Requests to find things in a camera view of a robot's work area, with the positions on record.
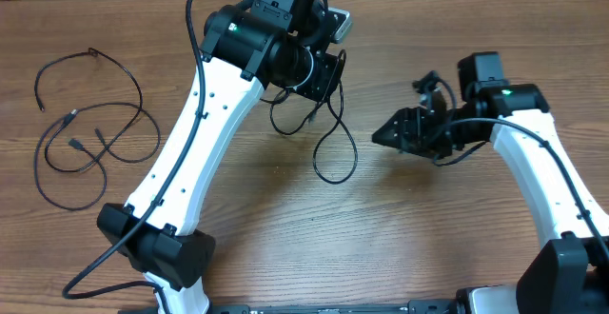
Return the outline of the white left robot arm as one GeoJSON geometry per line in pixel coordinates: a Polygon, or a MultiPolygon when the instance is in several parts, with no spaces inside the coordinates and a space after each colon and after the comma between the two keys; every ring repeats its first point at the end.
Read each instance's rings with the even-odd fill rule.
{"type": "Polygon", "coordinates": [[[206,192],[237,128],[268,85],[316,105],[340,84],[344,52],[327,47],[350,26],[341,10],[303,18],[253,1],[210,14],[196,44],[191,93],[146,178],[97,225],[152,288],[159,313],[206,313],[203,276],[215,248],[198,224],[206,192]]]}

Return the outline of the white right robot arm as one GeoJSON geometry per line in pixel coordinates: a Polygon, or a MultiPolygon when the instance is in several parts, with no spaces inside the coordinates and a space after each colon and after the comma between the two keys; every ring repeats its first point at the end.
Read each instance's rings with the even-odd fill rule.
{"type": "Polygon", "coordinates": [[[461,289],[450,312],[607,312],[608,215],[571,163],[540,90],[477,84],[454,109],[433,89],[419,92],[424,103],[398,110],[373,133],[373,143],[437,166],[455,149],[490,143],[516,179],[540,240],[540,252],[516,284],[461,289]]]}

